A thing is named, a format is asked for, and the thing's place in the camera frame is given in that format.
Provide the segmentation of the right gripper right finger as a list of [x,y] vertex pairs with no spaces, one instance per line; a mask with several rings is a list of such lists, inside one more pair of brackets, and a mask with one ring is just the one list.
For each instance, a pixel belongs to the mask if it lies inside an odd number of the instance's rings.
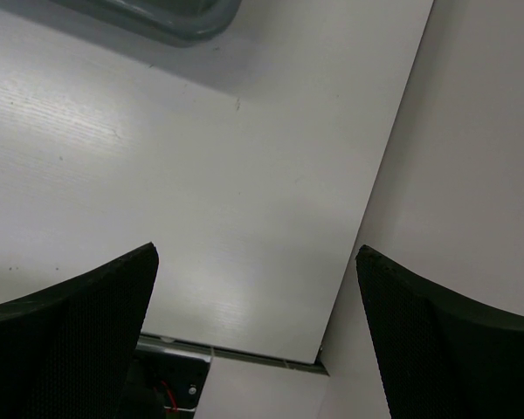
[[356,273],[393,418],[524,418],[524,316],[364,245]]

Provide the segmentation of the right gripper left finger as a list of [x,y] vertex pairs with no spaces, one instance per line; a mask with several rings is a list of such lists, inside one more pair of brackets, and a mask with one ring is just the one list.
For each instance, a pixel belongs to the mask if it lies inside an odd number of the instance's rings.
[[155,284],[143,246],[0,304],[0,418],[114,418]]

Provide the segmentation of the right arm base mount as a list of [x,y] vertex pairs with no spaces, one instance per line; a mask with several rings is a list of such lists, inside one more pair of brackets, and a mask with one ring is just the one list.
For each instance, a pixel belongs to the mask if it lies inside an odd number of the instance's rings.
[[210,370],[206,359],[137,350],[118,418],[192,418]]

